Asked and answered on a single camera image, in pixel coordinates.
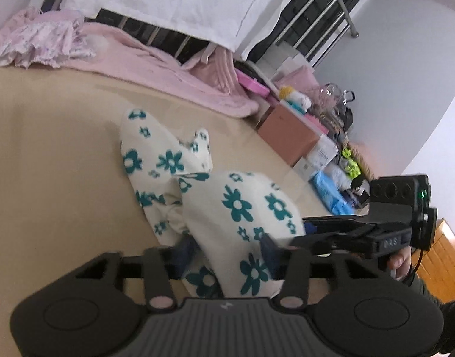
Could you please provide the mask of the black sleeve forearm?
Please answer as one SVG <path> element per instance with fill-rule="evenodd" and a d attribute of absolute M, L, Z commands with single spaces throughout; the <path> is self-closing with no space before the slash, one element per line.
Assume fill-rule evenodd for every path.
<path fill-rule="evenodd" d="M 455 300 L 442 303 L 438 298 L 433 296 L 427 289 L 425 283 L 412 273 L 407 277 L 403 284 L 430 300 L 434 305 L 438 306 L 444 318 L 444 328 L 440 340 L 433 349 L 433 354 L 450 354 L 455 356 Z"/>

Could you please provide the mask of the operator right hand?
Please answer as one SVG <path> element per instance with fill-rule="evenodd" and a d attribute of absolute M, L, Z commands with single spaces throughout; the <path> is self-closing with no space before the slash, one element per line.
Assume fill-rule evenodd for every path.
<path fill-rule="evenodd" d="M 387 269 L 395 280 L 403 280 L 411 270 L 412 248 L 405 247 L 392 254 L 387 262 Z"/>

